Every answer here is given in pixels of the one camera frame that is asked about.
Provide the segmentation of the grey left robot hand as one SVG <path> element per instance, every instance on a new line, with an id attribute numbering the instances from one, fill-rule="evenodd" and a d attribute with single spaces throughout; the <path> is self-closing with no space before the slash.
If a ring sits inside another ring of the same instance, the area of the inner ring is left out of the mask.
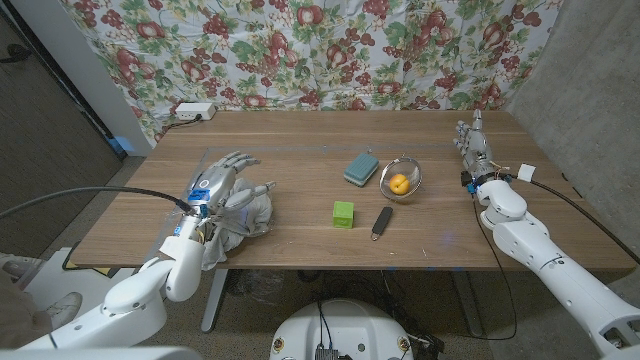
<path id="1" fill-rule="evenodd" d="M 179 227 L 182 230 L 195 229 L 205 223 L 213 223 L 244 236 L 264 232 L 266 226 L 258 225 L 250 218 L 249 205 L 272 190 L 276 182 L 232 193 L 237 174 L 245 167 L 259 163 L 250 154 L 236 151 L 206 168 L 192 183 L 187 197 L 191 210 L 179 222 Z"/>

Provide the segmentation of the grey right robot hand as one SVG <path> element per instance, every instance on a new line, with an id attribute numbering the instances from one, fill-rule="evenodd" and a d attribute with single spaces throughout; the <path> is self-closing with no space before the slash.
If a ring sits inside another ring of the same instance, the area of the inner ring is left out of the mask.
<path id="1" fill-rule="evenodd" d="M 492 150 L 483 132 L 481 111 L 474 110 L 471 124 L 459 121 L 456 132 L 457 137 L 453 139 L 453 143 L 462 156 L 462 187 L 474 194 L 478 187 L 489 181 L 503 180 L 504 177 L 498 174 L 499 166 L 493 162 Z"/>

